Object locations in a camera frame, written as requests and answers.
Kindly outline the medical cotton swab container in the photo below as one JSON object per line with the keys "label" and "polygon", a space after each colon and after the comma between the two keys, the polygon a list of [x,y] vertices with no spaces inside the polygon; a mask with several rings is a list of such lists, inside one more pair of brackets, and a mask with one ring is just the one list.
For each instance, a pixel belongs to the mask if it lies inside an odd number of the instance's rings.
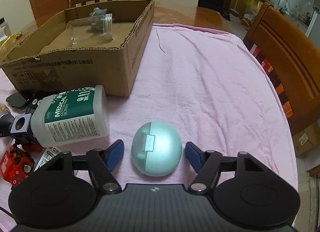
{"label": "medical cotton swab container", "polygon": [[30,120],[42,147],[58,147],[110,134],[107,98],[102,85],[44,97]]}

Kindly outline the staples box with label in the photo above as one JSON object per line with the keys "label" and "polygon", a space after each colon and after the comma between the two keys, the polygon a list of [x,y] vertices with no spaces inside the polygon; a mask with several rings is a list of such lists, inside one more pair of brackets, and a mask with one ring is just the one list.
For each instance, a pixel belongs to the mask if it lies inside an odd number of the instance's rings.
{"label": "staples box with label", "polygon": [[33,172],[35,172],[37,169],[39,169],[41,166],[46,164],[48,161],[53,159],[55,156],[57,156],[60,152],[62,152],[61,149],[57,147],[46,147],[42,150],[39,159],[35,162]]}

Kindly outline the mint green oval case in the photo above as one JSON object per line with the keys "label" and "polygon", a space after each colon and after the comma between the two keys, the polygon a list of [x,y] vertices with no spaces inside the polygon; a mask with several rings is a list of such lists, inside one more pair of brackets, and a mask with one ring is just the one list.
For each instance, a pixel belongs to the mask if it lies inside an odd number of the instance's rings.
{"label": "mint green oval case", "polygon": [[143,174],[163,177],[172,173],[182,155],[182,141],[178,131],[162,121],[142,125],[133,137],[131,159]]}

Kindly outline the red toy train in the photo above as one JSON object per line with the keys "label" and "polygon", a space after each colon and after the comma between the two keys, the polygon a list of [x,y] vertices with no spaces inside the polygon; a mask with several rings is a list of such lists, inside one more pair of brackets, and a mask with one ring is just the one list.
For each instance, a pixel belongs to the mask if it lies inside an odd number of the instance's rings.
{"label": "red toy train", "polygon": [[5,151],[1,160],[2,178],[10,183],[12,187],[16,187],[29,177],[34,163],[30,154],[14,143],[8,151]]}

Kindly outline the black toy train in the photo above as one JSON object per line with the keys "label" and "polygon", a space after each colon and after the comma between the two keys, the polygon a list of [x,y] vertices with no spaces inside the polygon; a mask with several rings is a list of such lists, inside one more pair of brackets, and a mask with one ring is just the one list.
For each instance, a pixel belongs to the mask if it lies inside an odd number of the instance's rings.
{"label": "black toy train", "polygon": [[32,114],[22,114],[14,117],[12,123],[1,124],[1,138],[11,137],[19,145],[35,145],[39,142],[31,130]]}

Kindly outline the black glossy teardrop device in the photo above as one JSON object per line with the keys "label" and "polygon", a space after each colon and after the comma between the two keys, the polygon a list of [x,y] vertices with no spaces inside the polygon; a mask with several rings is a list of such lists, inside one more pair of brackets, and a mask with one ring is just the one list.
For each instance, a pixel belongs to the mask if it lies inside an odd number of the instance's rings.
{"label": "black glossy teardrop device", "polygon": [[33,101],[35,93],[32,91],[20,91],[15,94],[9,95],[6,102],[12,107],[19,110],[26,109]]}

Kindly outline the capsule bottle with red band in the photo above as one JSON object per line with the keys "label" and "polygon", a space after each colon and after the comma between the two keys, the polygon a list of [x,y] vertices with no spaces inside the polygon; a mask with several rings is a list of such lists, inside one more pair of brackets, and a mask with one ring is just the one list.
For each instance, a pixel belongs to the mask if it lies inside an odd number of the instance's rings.
{"label": "capsule bottle with red band", "polygon": [[0,104],[0,122],[12,123],[14,117],[6,105]]}

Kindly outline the clear plastic jar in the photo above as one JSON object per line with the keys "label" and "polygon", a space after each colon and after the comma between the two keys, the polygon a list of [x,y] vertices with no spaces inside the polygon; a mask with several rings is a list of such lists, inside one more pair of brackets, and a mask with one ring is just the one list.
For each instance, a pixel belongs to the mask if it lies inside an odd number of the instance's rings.
{"label": "clear plastic jar", "polygon": [[113,15],[97,15],[69,21],[66,36],[71,45],[88,47],[113,40]]}

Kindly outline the grey elephant figurine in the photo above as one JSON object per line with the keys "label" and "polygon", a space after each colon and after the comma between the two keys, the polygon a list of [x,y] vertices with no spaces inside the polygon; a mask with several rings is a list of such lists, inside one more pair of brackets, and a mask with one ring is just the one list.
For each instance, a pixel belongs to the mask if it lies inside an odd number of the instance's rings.
{"label": "grey elephant figurine", "polygon": [[107,12],[107,9],[96,7],[90,13],[89,17],[91,28],[101,30],[104,34],[112,31],[113,15]]}

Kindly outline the pink table cloth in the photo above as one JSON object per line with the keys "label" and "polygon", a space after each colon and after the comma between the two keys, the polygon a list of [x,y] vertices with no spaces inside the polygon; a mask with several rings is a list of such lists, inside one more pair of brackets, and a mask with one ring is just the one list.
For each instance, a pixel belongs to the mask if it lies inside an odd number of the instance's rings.
{"label": "pink table cloth", "polygon": [[131,160],[136,131],[150,121],[163,121],[182,143],[225,156],[246,151],[294,188],[297,164],[290,128],[279,97],[264,69],[233,34],[198,28],[155,25],[128,97],[107,98],[110,135],[70,144],[64,149],[83,155],[125,144],[114,176],[128,183],[189,185],[195,172],[185,158],[171,174],[149,177]]}

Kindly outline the black digital timer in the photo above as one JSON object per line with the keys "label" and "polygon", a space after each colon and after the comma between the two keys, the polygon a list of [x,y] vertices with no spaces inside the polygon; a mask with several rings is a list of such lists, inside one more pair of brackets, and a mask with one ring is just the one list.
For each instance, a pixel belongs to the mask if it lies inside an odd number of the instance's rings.
{"label": "black digital timer", "polygon": [[25,114],[33,114],[44,97],[45,95],[43,93],[36,93],[27,106]]}

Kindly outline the cardboard box on floor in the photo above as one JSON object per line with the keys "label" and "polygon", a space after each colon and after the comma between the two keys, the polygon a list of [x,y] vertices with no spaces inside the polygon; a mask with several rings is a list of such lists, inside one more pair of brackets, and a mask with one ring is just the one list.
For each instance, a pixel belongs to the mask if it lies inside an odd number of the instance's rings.
{"label": "cardboard box on floor", "polygon": [[314,122],[292,138],[296,156],[301,156],[316,145],[319,145],[319,122]]}

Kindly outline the wooden chair at right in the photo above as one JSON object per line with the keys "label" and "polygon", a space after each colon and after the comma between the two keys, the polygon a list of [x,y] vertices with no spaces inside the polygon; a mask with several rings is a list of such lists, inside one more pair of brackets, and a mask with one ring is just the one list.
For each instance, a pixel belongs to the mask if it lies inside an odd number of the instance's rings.
{"label": "wooden chair at right", "polygon": [[319,119],[319,49],[295,25],[265,2],[243,42],[256,45],[277,74],[293,115],[292,135]]}

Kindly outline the gold tissue pack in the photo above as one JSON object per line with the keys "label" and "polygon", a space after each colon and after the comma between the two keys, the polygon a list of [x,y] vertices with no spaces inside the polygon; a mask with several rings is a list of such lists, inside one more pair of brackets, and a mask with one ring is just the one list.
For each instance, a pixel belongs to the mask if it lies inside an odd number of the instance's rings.
{"label": "gold tissue pack", "polygon": [[23,33],[20,31],[19,33],[12,34],[5,40],[1,41],[1,57],[6,57],[8,53],[18,45],[22,36]]}

